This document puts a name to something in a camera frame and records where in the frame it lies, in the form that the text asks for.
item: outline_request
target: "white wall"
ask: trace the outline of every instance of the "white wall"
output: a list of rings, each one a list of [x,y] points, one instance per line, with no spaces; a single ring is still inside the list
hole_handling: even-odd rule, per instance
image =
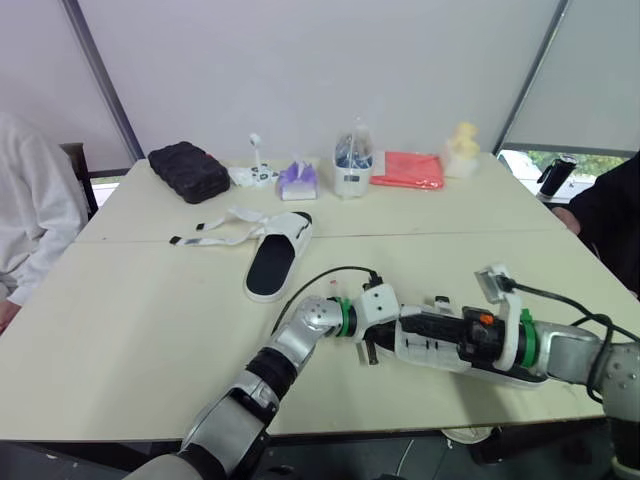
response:
[[[356,115],[434,152],[462,120],[490,150],[555,0],[81,0],[145,152],[327,154]]]
[[[84,142],[89,170],[131,166],[56,0],[0,2],[0,110],[58,143]]]
[[[640,1],[571,3],[507,142],[638,149]]]

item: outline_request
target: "white sleeve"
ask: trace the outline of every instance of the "white sleeve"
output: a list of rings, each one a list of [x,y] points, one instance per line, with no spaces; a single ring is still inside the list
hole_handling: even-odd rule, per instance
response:
[[[36,250],[21,265],[18,286],[8,297],[23,305],[55,261],[87,223],[87,208],[67,155],[38,134],[20,146],[21,172],[31,191],[37,225],[44,230]]]

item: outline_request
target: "black insole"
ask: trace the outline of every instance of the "black insole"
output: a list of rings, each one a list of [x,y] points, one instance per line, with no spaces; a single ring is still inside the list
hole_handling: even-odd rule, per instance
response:
[[[284,285],[295,251],[284,235],[268,235],[258,248],[247,274],[247,288],[255,295],[273,295]]]

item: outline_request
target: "green ring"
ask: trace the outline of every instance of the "green ring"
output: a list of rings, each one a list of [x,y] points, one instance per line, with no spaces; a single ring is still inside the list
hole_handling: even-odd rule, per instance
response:
[[[522,310],[520,322],[522,322],[522,326],[524,327],[525,338],[524,355],[520,365],[524,368],[529,368],[533,366],[537,354],[536,329],[533,327],[533,317],[531,313],[529,313],[529,309],[525,308]]]
[[[337,337],[344,337],[349,330],[349,310],[351,309],[351,300],[348,298],[340,298],[340,308],[342,309],[342,328]]]

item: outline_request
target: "red cloth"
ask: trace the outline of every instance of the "red cloth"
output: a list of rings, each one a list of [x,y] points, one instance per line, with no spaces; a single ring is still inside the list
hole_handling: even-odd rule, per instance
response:
[[[385,174],[371,177],[374,185],[436,190],[444,186],[437,155],[385,152]]]

